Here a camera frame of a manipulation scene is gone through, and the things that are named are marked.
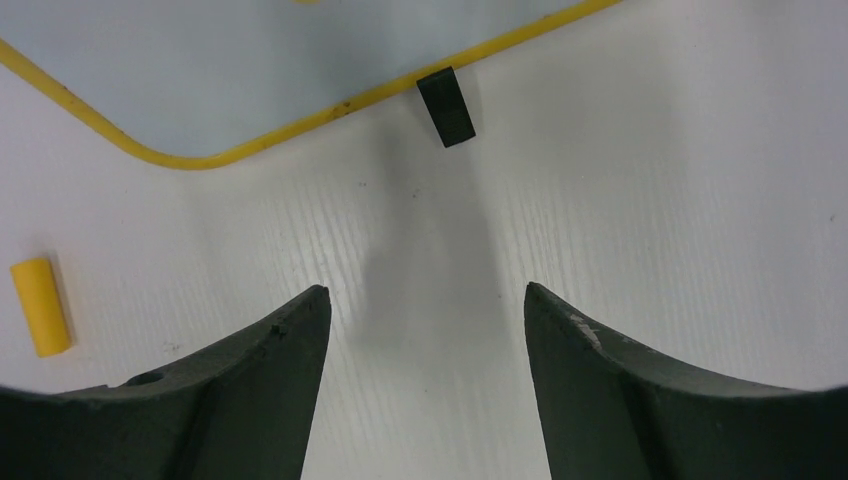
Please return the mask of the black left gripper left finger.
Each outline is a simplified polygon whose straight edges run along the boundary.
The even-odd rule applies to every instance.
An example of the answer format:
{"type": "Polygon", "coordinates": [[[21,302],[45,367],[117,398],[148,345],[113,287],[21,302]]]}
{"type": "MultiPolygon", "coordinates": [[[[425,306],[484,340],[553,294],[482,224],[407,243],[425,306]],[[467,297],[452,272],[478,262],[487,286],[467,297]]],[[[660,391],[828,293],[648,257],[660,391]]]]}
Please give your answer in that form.
{"type": "Polygon", "coordinates": [[[314,285],[262,320],[116,386],[1,391],[5,479],[297,479],[329,343],[314,285]]]}

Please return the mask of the yellow marker cap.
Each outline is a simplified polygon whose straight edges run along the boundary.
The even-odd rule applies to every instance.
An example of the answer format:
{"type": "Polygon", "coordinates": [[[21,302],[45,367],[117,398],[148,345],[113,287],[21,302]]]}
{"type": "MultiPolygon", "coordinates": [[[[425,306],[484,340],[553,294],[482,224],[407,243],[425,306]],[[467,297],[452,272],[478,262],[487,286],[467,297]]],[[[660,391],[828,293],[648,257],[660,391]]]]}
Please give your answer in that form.
{"type": "Polygon", "coordinates": [[[52,264],[37,257],[10,267],[35,353],[40,358],[61,354],[72,346],[52,264]]]}

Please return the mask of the yellow framed whiteboard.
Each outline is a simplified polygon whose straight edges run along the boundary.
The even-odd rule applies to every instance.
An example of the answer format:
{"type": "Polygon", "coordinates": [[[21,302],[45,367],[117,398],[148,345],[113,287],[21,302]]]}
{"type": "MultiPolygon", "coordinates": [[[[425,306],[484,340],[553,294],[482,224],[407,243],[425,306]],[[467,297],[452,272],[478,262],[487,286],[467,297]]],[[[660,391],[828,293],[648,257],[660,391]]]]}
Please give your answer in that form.
{"type": "Polygon", "coordinates": [[[603,1],[5,1],[1,62],[101,137],[223,167],[603,1]]]}

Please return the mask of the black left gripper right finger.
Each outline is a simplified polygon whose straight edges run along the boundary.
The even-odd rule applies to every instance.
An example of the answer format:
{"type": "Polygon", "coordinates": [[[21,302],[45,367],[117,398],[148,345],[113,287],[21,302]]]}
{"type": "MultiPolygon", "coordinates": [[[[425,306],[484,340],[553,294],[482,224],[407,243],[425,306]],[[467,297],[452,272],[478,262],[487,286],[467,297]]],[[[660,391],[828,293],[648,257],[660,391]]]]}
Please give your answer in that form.
{"type": "Polygon", "coordinates": [[[843,479],[847,390],[709,371],[531,283],[524,329],[555,479],[843,479]]]}

